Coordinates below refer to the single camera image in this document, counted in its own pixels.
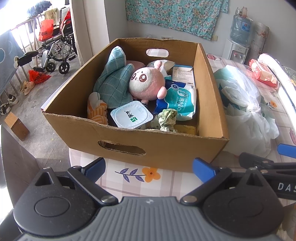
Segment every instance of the concrete floor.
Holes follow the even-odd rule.
[[[0,117],[0,124],[2,124],[11,135],[36,158],[39,167],[50,166],[54,171],[66,171],[70,167],[69,149],[47,122],[40,107],[64,81],[80,68],[78,57],[69,61],[69,64],[69,72],[62,75],[58,70],[60,63],[56,62],[57,69],[53,73],[46,72],[46,74],[50,74],[51,77],[44,83],[35,85],[26,96],[24,96],[22,92],[19,92],[20,83],[15,76],[13,77],[12,82],[19,92],[19,96],[17,96],[19,102],[15,106],[12,106],[11,112],[13,112],[30,131],[23,142],[4,122],[6,115]],[[21,69],[18,69],[17,73],[22,81],[25,80]],[[8,84],[6,91],[16,95],[10,84]],[[6,94],[3,93],[1,95],[1,101],[3,103],[7,102]]]

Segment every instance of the black and white sneaker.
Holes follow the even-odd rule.
[[[15,97],[14,95],[11,95],[11,94],[8,95],[8,99],[7,100],[8,100],[9,106],[13,106],[13,105],[15,105],[15,104],[18,103],[18,98]]]
[[[2,104],[0,106],[0,114],[1,115],[6,115],[7,113],[9,113],[11,110],[11,108],[9,107],[8,103]]]

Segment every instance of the yogurt cup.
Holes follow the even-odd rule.
[[[145,123],[153,119],[153,115],[140,101],[132,101],[120,106],[110,113],[117,127],[125,129],[146,129]]]

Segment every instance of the teal floral fabric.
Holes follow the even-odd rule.
[[[229,0],[126,0],[128,21],[151,23],[211,40]]]

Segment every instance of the crumpled green cloth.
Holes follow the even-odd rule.
[[[166,132],[176,132],[174,125],[176,124],[177,114],[178,111],[175,109],[164,109],[154,117],[150,123],[150,127]]]

